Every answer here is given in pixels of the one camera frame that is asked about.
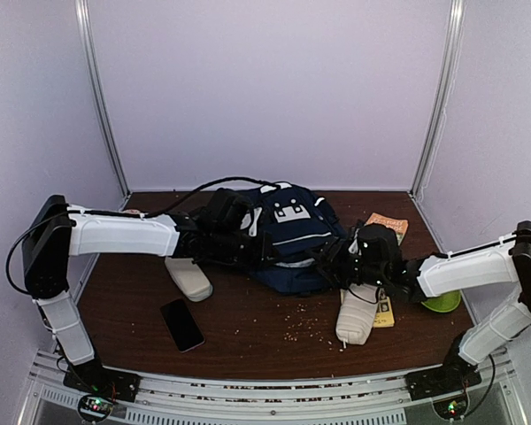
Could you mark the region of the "orange green paperback book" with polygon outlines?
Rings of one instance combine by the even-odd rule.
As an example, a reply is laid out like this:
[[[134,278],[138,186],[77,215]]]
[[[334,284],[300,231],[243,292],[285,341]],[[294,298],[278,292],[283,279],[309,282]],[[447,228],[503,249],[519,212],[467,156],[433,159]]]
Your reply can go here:
[[[380,224],[395,231],[397,243],[401,244],[409,227],[408,220],[393,219],[373,212],[367,219],[367,224]]]

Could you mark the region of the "navy blue student backpack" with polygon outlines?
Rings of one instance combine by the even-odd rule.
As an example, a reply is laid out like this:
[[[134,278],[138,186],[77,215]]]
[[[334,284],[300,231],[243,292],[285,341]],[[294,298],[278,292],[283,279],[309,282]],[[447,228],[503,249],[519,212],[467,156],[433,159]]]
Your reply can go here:
[[[311,190],[279,182],[239,192],[253,208],[262,207],[258,233],[267,233],[275,249],[271,265],[245,267],[257,282],[284,295],[321,292],[331,287],[314,268],[313,250],[347,232],[334,208]]]

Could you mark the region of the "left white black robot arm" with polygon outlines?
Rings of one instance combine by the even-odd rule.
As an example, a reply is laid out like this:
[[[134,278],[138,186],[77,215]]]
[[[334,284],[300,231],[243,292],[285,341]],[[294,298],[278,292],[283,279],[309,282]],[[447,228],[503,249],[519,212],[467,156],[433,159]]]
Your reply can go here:
[[[104,368],[66,279],[71,257],[97,253],[158,257],[260,267],[277,252],[269,233],[258,230],[250,201],[220,189],[194,212],[112,212],[69,205],[61,195],[47,199],[22,236],[24,283],[76,380],[91,393],[112,381]]]

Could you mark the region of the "beige fabric pencil pouch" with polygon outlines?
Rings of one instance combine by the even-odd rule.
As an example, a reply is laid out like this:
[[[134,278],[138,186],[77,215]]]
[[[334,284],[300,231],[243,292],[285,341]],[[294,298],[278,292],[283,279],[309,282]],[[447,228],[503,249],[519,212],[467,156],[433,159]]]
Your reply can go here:
[[[379,289],[372,285],[353,284],[340,290],[340,310],[335,334],[344,349],[350,345],[364,345],[371,334],[377,311]]]

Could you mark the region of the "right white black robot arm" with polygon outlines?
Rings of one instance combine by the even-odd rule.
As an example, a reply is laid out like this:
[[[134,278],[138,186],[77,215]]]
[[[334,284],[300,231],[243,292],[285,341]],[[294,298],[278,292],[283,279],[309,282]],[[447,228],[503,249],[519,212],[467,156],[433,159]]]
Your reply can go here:
[[[418,303],[454,290],[512,283],[513,293],[490,315],[455,338],[429,383],[455,390],[494,350],[531,326],[531,221],[507,236],[465,251],[405,260],[393,229],[359,226],[347,238],[332,237],[311,253],[319,272],[347,289],[367,283],[391,297]]]

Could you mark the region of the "yellow paperback booklet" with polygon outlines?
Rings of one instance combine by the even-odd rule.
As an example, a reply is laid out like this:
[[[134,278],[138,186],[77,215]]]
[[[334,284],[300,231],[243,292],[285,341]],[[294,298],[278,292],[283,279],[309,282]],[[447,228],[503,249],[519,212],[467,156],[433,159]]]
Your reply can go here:
[[[391,299],[384,290],[379,292],[378,304],[373,320],[374,328],[393,328],[395,317],[393,314]]]

